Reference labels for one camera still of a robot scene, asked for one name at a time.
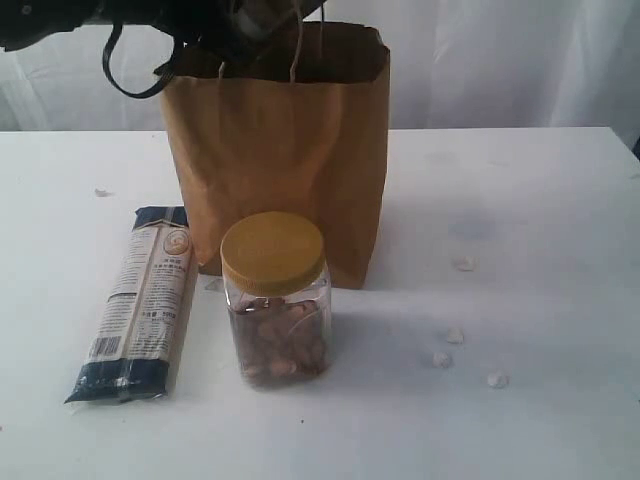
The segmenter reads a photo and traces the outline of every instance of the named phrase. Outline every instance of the barcode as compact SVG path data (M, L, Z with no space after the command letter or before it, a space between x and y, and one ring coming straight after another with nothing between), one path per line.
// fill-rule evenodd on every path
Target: barcode
M91 348L90 357L98 357L100 355L109 356L118 351L118 345L120 345L120 339L122 337L105 337L96 338Z

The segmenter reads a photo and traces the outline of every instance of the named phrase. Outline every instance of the brown paper bag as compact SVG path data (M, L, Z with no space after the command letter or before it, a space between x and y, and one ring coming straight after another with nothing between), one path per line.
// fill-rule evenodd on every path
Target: brown paper bag
M203 273L220 274L231 225L281 210L320 227L335 286L360 288L386 177L389 51L372 28L304 25L295 83L295 31L222 79L217 58L185 50L162 96L167 132Z

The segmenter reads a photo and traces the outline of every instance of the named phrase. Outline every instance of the yellow lid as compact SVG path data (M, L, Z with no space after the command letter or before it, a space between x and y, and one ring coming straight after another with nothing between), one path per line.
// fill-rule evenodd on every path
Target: yellow lid
M324 240L299 215L259 213L229 229L220 247L222 272L257 297L283 297L308 287L322 273Z

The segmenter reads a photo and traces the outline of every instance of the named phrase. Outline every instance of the table surface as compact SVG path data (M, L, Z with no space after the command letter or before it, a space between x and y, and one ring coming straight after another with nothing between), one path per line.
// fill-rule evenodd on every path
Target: table surface
M200 277L174 391L117 407L62 402L134 210L181 203L166 136L3 133L0 152L0 478L638 478L640 164L609 129L391 132L327 374L245 387Z

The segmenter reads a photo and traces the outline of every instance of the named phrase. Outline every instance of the white curtain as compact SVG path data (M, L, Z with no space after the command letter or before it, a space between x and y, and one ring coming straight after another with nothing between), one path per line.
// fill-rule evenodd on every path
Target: white curtain
M640 0L329 0L392 50L396 128L608 125L640 136ZM113 69L142 89L170 41L128 27ZM102 76L105 28L0 54L0 129L160 129Z

